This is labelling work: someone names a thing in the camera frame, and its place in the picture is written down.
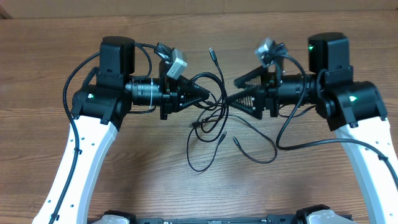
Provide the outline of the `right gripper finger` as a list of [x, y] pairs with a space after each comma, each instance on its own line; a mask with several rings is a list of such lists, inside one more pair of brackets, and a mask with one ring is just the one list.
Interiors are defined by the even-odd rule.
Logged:
[[249, 88], [250, 86], [260, 85], [262, 83], [262, 75], [264, 74], [264, 67], [260, 66], [248, 72], [247, 74], [234, 80], [234, 85], [237, 88]]
[[260, 86], [246, 88], [226, 98], [228, 106], [232, 106], [257, 119], [262, 119], [264, 101], [265, 91]]

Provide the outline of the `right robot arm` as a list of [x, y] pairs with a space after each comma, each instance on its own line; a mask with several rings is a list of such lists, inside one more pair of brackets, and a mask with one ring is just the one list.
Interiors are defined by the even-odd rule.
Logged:
[[356, 82], [349, 40], [341, 32], [308, 38], [308, 71], [284, 73], [291, 60], [284, 44], [266, 39], [256, 49], [261, 65], [234, 82], [239, 92], [226, 103], [261, 119], [281, 107], [313, 105], [334, 132], [353, 167], [371, 223], [397, 222], [397, 154], [387, 108], [376, 85]]

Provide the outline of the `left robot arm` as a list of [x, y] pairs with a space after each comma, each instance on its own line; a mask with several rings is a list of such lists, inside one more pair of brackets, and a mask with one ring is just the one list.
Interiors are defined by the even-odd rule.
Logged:
[[86, 223], [104, 158], [132, 106], [159, 110], [161, 119], [167, 119], [209, 98], [208, 90], [183, 76], [187, 66], [183, 53], [164, 44], [153, 46], [161, 59], [159, 76], [136, 76], [135, 51], [147, 48], [128, 37], [103, 38], [96, 53], [99, 65], [72, 100], [63, 102], [70, 122], [68, 142], [35, 223]]

